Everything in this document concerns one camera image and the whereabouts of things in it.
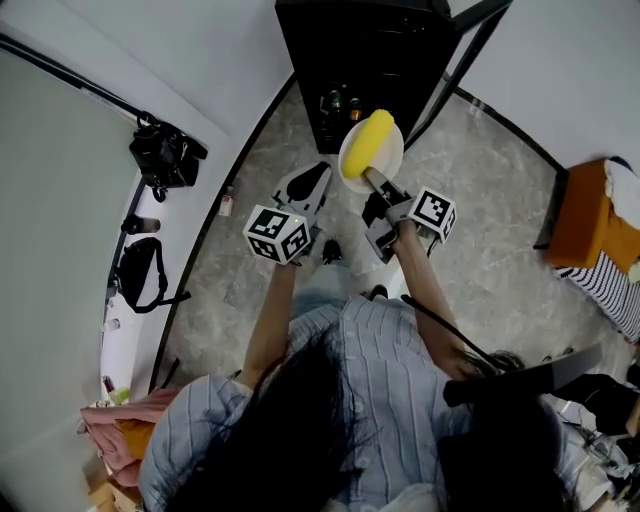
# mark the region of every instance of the white plate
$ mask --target white plate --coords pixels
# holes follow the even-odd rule
[[[340,174],[342,182],[349,189],[358,194],[370,194],[371,192],[373,192],[371,190],[371,186],[369,185],[369,182],[362,176],[358,176],[357,178],[353,179],[347,179],[342,174],[342,162],[351,149],[351,142],[363,127],[363,121],[360,121],[357,125],[351,128],[351,130],[349,130],[349,133],[347,133],[347,136],[342,141],[342,146],[340,146],[340,153],[338,154],[338,173]],[[391,180],[398,173],[398,169],[400,169],[400,166],[402,165],[403,155],[404,139],[402,138],[400,128],[398,128],[394,123],[393,128],[391,129],[391,134],[387,137],[387,140],[384,141],[384,143],[380,147],[380,150],[369,165],[370,167],[376,168],[387,179]]]

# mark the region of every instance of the jeans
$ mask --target jeans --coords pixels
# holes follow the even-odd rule
[[[351,296],[353,275],[344,261],[318,267],[309,282],[293,297],[291,319],[321,306],[342,309]]]

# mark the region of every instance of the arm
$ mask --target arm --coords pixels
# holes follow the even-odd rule
[[[403,221],[398,225],[398,240],[393,250],[400,262],[411,297],[455,326],[453,313],[438,286],[413,221]],[[464,352],[463,342],[448,329],[417,310],[416,320],[418,332],[436,366],[452,379],[464,380],[462,360],[459,357],[460,352]]]
[[[276,265],[273,269],[267,296],[249,341],[244,367],[236,377],[238,382],[251,389],[258,384],[262,374],[286,354],[296,268],[289,263]]]

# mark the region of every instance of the orange cushion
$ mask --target orange cushion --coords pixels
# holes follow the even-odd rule
[[[618,217],[613,208],[609,212],[607,234],[602,250],[623,274],[628,274],[640,256],[640,231]]]
[[[144,459],[144,453],[156,424],[140,420],[116,420],[116,423],[122,430],[131,457],[136,460]]]
[[[593,268],[607,232],[611,201],[604,193],[604,160],[569,169],[562,209],[545,259],[556,267]]]

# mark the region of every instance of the yellow sponge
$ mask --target yellow sponge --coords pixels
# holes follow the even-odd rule
[[[393,116],[386,110],[376,110],[363,122],[342,164],[345,178],[357,178],[369,167],[393,128]]]

